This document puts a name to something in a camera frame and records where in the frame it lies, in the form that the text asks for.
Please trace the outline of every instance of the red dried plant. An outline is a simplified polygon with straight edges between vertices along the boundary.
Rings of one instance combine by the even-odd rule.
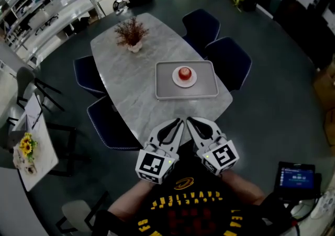
[[[149,33],[149,30],[144,29],[143,23],[138,23],[136,17],[132,17],[129,21],[119,23],[115,32],[118,34],[118,46],[134,46]]]

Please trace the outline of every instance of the green floor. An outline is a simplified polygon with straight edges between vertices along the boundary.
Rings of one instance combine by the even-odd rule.
[[[233,103],[217,120],[240,154],[234,170],[269,194],[279,161],[310,163],[322,173],[322,185],[326,186],[334,158],[330,157],[323,132],[323,112],[311,86],[315,69],[277,23],[261,12],[240,13],[230,0],[154,0],[143,8],[134,8],[132,13],[149,12],[182,36],[182,17],[197,8],[217,17],[220,37],[233,37],[253,61],[245,85],[232,93]],[[76,152],[92,158],[91,164],[76,163],[71,178],[48,175],[31,191],[41,221],[54,235],[60,235],[55,223],[62,217],[61,206],[67,201],[84,199],[92,206],[105,190],[112,201],[138,180],[137,152],[107,149],[96,134],[86,113],[96,99],[77,85],[72,63],[91,55],[90,41],[130,15],[112,14],[91,25],[56,49],[38,69],[41,80],[63,92],[63,96],[54,98],[66,111],[48,119],[75,126]],[[63,144],[56,141],[58,136],[52,137],[56,146]]]

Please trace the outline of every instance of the marble tabletop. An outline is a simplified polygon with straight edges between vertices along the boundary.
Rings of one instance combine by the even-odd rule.
[[[152,15],[141,14],[137,20],[149,29],[138,53],[116,45],[116,26],[94,38],[91,48],[110,98],[139,142],[143,145],[151,130],[169,119],[198,116],[216,120],[232,102],[231,94],[218,77],[219,95],[215,98],[157,100],[157,62],[203,59],[183,38]],[[190,138],[189,133],[184,132],[182,143]]]
[[[36,107],[39,106],[35,95],[32,95],[31,100],[36,103]],[[19,169],[23,184],[26,190],[29,192],[43,177],[45,177],[51,169],[53,169],[59,162],[56,152],[51,142],[46,121],[44,115],[41,114],[32,127],[30,121],[27,119],[29,112],[24,112],[16,123],[13,131],[27,130],[31,133],[32,139],[38,142],[37,155],[34,160],[34,167],[36,168],[35,175],[28,175],[23,168]]]

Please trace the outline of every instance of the plate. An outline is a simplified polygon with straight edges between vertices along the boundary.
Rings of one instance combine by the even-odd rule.
[[[181,68],[188,68],[192,72],[191,78],[189,78],[187,81],[183,81],[182,79],[179,78],[178,72]],[[182,88],[189,88],[193,86],[195,82],[197,81],[197,74],[193,70],[193,68],[189,66],[179,66],[172,72],[172,80],[176,85]]]

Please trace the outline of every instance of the human arm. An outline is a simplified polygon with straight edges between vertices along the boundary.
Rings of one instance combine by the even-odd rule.
[[[123,221],[129,221],[137,213],[154,185],[152,182],[140,180],[134,187],[119,197],[108,211]]]
[[[246,181],[232,170],[224,171],[220,177],[245,204],[260,205],[265,199],[265,194],[259,187]]]

